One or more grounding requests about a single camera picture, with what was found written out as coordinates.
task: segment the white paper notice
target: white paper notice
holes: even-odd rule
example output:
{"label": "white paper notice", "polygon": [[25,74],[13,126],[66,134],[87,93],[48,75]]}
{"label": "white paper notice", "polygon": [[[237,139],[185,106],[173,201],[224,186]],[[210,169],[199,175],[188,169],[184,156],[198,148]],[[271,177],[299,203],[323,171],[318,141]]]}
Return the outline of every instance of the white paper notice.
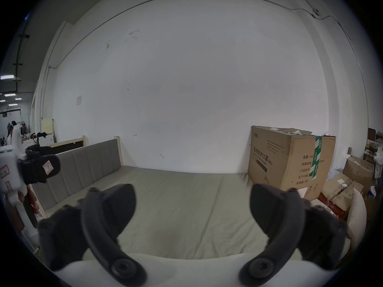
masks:
{"label": "white paper notice", "polygon": [[304,195],[306,194],[306,191],[307,191],[307,188],[308,187],[305,187],[305,188],[301,188],[301,189],[298,189],[298,194],[301,198],[304,198]]}

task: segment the gray upholstered headboard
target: gray upholstered headboard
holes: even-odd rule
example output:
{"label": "gray upholstered headboard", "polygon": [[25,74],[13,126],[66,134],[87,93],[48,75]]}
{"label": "gray upholstered headboard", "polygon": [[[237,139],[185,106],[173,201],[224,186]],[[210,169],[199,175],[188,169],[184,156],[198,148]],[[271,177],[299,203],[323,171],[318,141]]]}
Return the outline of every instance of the gray upholstered headboard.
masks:
{"label": "gray upholstered headboard", "polygon": [[117,139],[84,146],[57,154],[60,172],[32,187],[47,210],[65,198],[117,171],[121,167]]}

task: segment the wooden furniture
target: wooden furniture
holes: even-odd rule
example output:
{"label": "wooden furniture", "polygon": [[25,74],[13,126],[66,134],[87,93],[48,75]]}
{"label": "wooden furniture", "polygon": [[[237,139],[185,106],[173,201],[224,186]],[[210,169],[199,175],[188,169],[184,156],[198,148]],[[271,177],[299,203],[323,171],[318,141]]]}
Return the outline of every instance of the wooden furniture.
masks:
{"label": "wooden furniture", "polygon": [[50,147],[53,149],[54,154],[58,154],[61,152],[80,148],[86,145],[87,145],[86,137],[82,136],[81,138],[72,139],[70,141],[61,141],[61,142],[53,143],[50,145]]}

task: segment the sticker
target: sticker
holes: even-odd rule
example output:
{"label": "sticker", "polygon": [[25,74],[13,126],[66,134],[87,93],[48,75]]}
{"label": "sticker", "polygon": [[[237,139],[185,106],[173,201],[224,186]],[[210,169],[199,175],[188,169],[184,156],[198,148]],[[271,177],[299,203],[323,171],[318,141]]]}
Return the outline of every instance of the sticker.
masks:
{"label": "sticker", "polygon": [[8,191],[11,192],[12,191],[11,183],[9,183],[9,181],[6,181],[5,185],[7,186]]}
{"label": "sticker", "polygon": [[316,179],[316,173],[318,171],[319,160],[321,158],[321,150],[322,150],[322,136],[315,136],[315,149],[314,149],[314,158],[313,165],[310,169],[309,176],[312,176],[312,179]]}
{"label": "sticker", "polygon": [[298,194],[299,194],[299,196],[301,197],[301,198],[304,198],[304,195],[306,194],[306,191],[307,191],[307,187],[305,187],[305,188],[301,188],[301,189],[298,189],[297,190],[297,192],[298,192]]}
{"label": "sticker", "polygon": [[50,160],[48,160],[42,167],[44,168],[46,175],[49,175],[53,170],[53,166],[50,163]]}
{"label": "sticker", "polygon": [[0,178],[4,178],[6,177],[7,175],[9,175],[9,169],[8,169],[8,166],[5,165],[3,166],[1,169],[0,169]]}

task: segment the green tape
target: green tape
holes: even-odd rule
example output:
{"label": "green tape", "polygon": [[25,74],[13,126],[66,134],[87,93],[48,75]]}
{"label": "green tape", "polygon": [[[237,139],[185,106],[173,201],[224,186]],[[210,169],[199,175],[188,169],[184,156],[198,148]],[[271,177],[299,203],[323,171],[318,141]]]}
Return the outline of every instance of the green tape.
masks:
{"label": "green tape", "polygon": [[322,150],[322,136],[315,136],[315,151],[313,164],[311,165],[310,174],[312,179],[316,179],[316,173],[318,171],[319,160],[321,159],[321,150]]}

